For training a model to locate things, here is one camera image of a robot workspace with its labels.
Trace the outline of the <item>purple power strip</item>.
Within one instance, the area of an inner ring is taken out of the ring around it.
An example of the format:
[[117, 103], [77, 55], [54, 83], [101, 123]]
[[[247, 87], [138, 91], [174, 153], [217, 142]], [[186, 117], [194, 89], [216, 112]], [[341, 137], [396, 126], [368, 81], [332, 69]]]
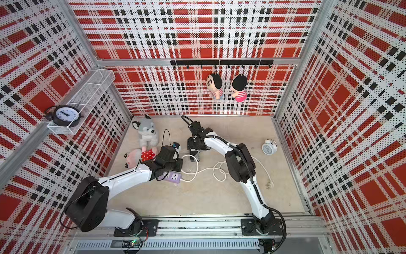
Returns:
[[181, 173], [170, 171], [168, 174], [163, 178], [164, 181], [171, 182], [174, 184], [180, 184], [181, 182]]

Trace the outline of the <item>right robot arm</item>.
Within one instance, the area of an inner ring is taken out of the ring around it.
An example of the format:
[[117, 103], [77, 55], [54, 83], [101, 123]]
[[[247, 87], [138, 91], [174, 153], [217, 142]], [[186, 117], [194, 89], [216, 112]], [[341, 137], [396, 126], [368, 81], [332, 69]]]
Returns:
[[204, 129], [200, 122], [183, 116], [191, 137], [188, 139], [189, 151], [213, 149], [225, 157], [231, 178], [238, 182], [250, 203], [253, 226], [245, 227], [245, 235], [287, 236], [285, 220], [282, 214], [266, 205], [256, 180], [255, 162], [245, 144], [234, 144], [218, 136], [211, 128]]

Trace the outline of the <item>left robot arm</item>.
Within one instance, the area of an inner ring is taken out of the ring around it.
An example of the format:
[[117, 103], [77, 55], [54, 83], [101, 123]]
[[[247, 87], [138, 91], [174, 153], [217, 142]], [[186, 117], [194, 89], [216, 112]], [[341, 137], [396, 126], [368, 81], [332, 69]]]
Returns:
[[163, 146], [151, 160], [139, 161], [135, 167], [122, 173], [96, 179], [83, 179], [63, 209], [64, 214], [82, 232], [95, 228], [114, 228], [114, 236], [129, 237], [146, 229], [142, 217], [131, 208], [125, 211], [108, 209], [109, 201], [134, 186], [150, 181], [161, 181], [171, 171], [181, 171], [180, 145], [175, 142]]

